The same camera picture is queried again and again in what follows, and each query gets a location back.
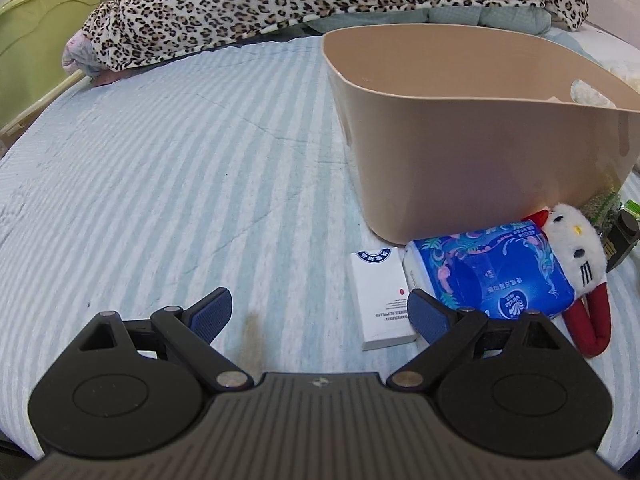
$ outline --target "bed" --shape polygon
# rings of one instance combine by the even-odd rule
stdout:
[[[548,37],[640,67],[640,51],[590,26]],[[234,313],[214,346],[256,378],[384,379],[416,354],[360,351],[346,255],[383,243],[348,177],[320,43],[203,52],[100,88],[85,79],[0,160],[0,429],[32,456],[30,392],[102,310],[148,317],[226,286]],[[640,178],[622,194],[640,202]],[[614,399],[600,454],[616,468],[640,447],[638,268],[633,253],[609,276],[613,338],[591,361]]]

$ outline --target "plush toy face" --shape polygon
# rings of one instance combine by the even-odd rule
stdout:
[[[558,204],[542,227],[576,298],[603,282],[607,259],[600,237],[576,208]]]

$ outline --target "beige plastic basket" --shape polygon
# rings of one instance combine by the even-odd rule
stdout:
[[[364,218],[390,242],[580,206],[619,189],[640,155],[640,94],[551,41],[376,25],[330,32],[322,49]],[[618,108],[574,103],[575,80]]]

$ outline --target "red plush strap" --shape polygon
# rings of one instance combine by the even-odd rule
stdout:
[[[605,351],[611,340],[611,312],[606,283],[601,283],[587,294],[587,305],[589,314],[582,300],[575,300],[562,313],[562,317],[582,355],[596,357]]]

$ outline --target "metal pivot screw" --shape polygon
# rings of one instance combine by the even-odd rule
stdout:
[[[400,386],[401,388],[415,388],[422,384],[423,378],[418,372],[406,370],[404,372],[393,374],[391,376],[391,381],[393,384]]]
[[[329,383],[330,381],[326,377],[318,377],[317,379],[311,381],[311,384],[313,384],[313,386],[315,386],[316,388],[324,388],[325,386],[328,386]]]
[[[239,388],[248,381],[244,372],[222,372],[216,377],[216,382],[224,388]]]

